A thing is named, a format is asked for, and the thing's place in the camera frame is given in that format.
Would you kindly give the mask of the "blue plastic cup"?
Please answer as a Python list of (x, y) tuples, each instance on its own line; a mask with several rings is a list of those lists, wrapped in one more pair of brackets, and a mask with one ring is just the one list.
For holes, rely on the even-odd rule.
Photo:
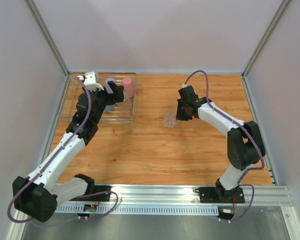
[(107, 105), (106, 107), (105, 107), (105, 112), (106, 113), (108, 113), (108, 112), (111, 112), (111, 111), (113, 111), (114, 110), (114, 105)]

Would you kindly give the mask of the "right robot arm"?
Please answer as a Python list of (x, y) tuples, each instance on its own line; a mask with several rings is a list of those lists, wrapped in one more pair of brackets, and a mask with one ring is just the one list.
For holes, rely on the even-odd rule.
[(226, 203), (233, 198), (244, 203), (244, 200), (240, 200), (240, 182), (266, 154), (258, 124), (239, 120), (218, 108), (209, 98), (198, 97), (191, 85), (184, 84), (178, 93), (180, 98), (177, 100), (177, 120), (200, 119), (212, 125), (227, 140), (229, 165), (217, 179), (212, 193), (205, 196), (220, 203)]

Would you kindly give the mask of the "aluminium corner post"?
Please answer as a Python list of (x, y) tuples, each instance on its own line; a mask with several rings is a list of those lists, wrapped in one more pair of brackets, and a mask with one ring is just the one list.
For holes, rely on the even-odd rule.
[(67, 76), (70, 72), (45, 24), (45, 21), (40, 14), (40, 11), (35, 3), (34, 0), (25, 0), (25, 4), (27, 5), (34, 21), (36, 22), (40, 32), (42, 33), (46, 43), (48, 44), (52, 54), (54, 55), (59, 67), (61, 68), (62, 72)]
[(274, 16), (272, 17), (271, 21), (269, 22), (264, 34), (262, 35), (257, 47), (255, 48), (252, 56), (248, 60), (244, 70), (241, 73), (241, 78), (244, 79), (250, 70), (252, 69), (254, 63), (258, 59), (259, 55), (261, 54), (263, 48), (266, 46), (269, 38), (273, 34), (275, 28), (277, 27), (278, 23), (280, 22), (281, 18), (285, 14), (287, 8), (291, 4), (291, 0), (282, 0), (278, 9), (276, 10)]

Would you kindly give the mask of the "right aluminium corner post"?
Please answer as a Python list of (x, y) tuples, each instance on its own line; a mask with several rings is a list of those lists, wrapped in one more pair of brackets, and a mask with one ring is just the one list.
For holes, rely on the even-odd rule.
[(278, 9), (276, 10), (274, 16), (272, 17), (271, 21), (269, 22), (264, 34), (262, 35), (257, 47), (255, 48), (252, 56), (248, 60), (244, 70), (241, 73), (241, 78), (244, 79), (250, 70), (252, 69), (254, 63), (258, 59), (259, 55), (261, 54), (263, 48), (266, 46), (269, 38), (273, 34), (275, 28), (277, 27), (278, 23), (280, 22), (281, 18), (285, 14), (287, 8), (291, 4), (291, 0), (282, 0)]

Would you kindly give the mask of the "purple plastic cup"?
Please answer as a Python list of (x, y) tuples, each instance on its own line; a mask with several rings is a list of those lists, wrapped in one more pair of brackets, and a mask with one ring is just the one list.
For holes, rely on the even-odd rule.
[(114, 93), (113, 88), (115, 88), (117, 85), (118, 84), (117, 84), (116, 80), (113, 77), (108, 77), (105, 80), (104, 87), (105, 87), (108, 94), (113, 94)]

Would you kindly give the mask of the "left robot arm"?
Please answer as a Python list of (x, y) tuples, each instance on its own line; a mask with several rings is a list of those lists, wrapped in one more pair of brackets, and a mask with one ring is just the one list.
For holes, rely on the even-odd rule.
[(107, 106), (124, 101), (124, 86), (109, 81), (104, 86), (79, 80), (84, 92), (78, 97), (76, 112), (61, 141), (49, 156), (27, 177), (18, 176), (12, 183), (13, 199), (8, 208), (47, 222), (58, 206), (73, 200), (88, 201), (111, 195), (111, 190), (97, 192), (93, 178), (75, 175), (70, 181), (56, 184), (59, 176), (92, 140)]

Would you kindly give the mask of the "clear glass tumbler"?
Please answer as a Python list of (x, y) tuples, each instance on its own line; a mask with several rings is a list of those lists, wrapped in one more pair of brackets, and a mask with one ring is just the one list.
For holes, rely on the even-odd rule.
[(124, 112), (130, 112), (133, 109), (133, 100), (126, 91), (123, 92), (123, 102), (120, 103), (120, 106)]
[(166, 111), (163, 119), (163, 126), (165, 128), (175, 128), (177, 125), (177, 120), (176, 120), (176, 112), (174, 109), (170, 108)]

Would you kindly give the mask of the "pink plastic cup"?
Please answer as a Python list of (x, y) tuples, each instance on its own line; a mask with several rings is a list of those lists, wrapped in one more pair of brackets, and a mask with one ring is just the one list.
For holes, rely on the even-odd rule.
[(122, 79), (122, 85), (124, 86), (124, 91), (128, 94), (130, 98), (135, 95), (135, 84), (130, 77), (125, 77)]

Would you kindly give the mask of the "left aluminium corner post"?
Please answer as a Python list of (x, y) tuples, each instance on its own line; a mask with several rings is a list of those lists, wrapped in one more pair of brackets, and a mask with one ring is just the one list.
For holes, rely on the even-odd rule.
[(59, 67), (61, 68), (62, 72), (67, 76), (70, 72), (45, 24), (45, 21), (40, 14), (40, 11), (35, 3), (34, 0), (25, 0), (25, 4), (27, 5), (34, 21), (36, 22), (40, 32), (42, 33), (46, 43), (48, 44), (52, 54), (54, 55)]

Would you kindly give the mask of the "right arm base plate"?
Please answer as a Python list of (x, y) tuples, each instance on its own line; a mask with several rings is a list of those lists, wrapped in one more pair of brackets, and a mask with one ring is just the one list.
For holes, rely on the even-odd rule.
[(199, 187), (194, 190), (199, 195), (200, 203), (203, 204), (244, 204), (245, 196), (241, 187), (232, 190), (224, 190), (220, 187)]

